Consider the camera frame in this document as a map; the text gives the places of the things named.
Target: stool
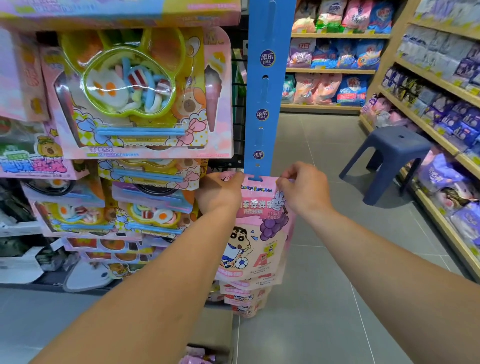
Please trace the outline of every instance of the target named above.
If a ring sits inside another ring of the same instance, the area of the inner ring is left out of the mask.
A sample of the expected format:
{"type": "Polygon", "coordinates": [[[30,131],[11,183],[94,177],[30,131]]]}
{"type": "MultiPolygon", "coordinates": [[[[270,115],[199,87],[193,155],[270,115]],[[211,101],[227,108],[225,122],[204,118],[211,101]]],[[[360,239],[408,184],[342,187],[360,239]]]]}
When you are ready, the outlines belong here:
{"type": "Polygon", "coordinates": [[[406,185],[431,148],[427,139],[404,126],[386,126],[375,129],[340,173],[341,179],[345,177],[363,152],[371,146],[375,148],[375,153],[368,162],[367,169],[378,171],[363,198],[363,202],[371,206],[377,203],[398,171],[414,159],[415,161],[400,187],[402,195],[406,185]]]}

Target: stool leg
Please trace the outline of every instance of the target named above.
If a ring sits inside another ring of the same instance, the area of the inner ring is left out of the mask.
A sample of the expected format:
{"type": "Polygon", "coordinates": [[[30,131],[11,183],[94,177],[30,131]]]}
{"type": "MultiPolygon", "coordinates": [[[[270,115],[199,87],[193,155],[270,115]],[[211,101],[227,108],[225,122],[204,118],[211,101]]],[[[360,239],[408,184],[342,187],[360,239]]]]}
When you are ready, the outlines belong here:
{"type": "Polygon", "coordinates": [[[375,150],[375,153],[367,164],[367,169],[370,171],[376,171],[378,167],[382,165],[383,161],[384,157],[382,152],[380,150],[375,150]]]}
{"type": "Polygon", "coordinates": [[[413,178],[413,175],[417,171],[418,167],[420,166],[420,163],[422,162],[423,158],[417,158],[416,160],[413,161],[412,166],[410,167],[410,170],[408,171],[407,176],[402,182],[402,185],[400,186],[400,196],[403,195],[403,192],[405,191],[405,188],[407,185],[410,183],[410,181],[413,178]]]}
{"type": "Polygon", "coordinates": [[[370,184],[367,193],[363,198],[363,202],[370,206],[375,205],[388,186],[393,183],[393,178],[402,167],[403,164],[398,163],[398,161],[395,160],[382,164],[376,173],[373,182],[370,184]]]}
{"type": "Polygon", "coordinates": [[[343,171],[340,172],[340,174],[338,175],[340,177],[340,179],[342,180],[345,175],[347,174],[347,172],[350,170],[350,168],[352,168],[352,166],[355,164],[355,162],[357,161],[358,158],[360,158],[360,156],[363,154],[363,152],[368,148],[370,147],[370,143],[368,142],[368,139],[365,140],[363,142],[363,144],[360,146],[360,148],[357,150],[357,152],[354,154],[354,156],[352,157],[352,159],[350,160],[350,162],[348,162],[348,164],[345,166],[345,168],[343,168],[343,171]]]}

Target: blue hanging display strip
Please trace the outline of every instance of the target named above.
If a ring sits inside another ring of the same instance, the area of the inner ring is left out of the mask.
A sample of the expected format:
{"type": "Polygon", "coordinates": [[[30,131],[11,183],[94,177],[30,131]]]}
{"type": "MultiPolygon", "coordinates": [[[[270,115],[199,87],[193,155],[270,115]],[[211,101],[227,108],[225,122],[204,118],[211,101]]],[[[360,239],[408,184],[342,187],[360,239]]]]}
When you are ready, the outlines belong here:
{"type": "Polygon", "coordinates": [[[269,176],[296,0],[250,1],[244,170],[269,176]]]}

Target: cartoon boy's face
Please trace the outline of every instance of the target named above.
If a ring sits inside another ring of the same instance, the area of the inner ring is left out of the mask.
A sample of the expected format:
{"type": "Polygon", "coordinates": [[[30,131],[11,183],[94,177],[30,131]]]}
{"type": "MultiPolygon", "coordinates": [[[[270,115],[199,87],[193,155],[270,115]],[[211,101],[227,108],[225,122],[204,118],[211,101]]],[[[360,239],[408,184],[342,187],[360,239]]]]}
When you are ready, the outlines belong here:
{"type": "Polygon", "coordinates": [[[247,239],[247,231],[244,228],[235,226],[230,234],[230,240],[228,243],[239,249],[247,249],[247,245],[250,245],[250,242],[247,239]]]}

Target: left arm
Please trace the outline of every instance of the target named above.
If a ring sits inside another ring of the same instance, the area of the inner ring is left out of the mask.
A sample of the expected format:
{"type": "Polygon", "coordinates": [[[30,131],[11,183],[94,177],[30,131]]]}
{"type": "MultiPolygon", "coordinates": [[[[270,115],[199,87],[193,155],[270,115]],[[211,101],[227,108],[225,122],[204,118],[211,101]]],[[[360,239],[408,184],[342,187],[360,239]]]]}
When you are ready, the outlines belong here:
{"type": "Polygon", "coordinates": [[[32,364],[177,363],[235,225],[243,174],[216,173],[197,194],[204,215],[157,259],[80,315],[32,364]]]}

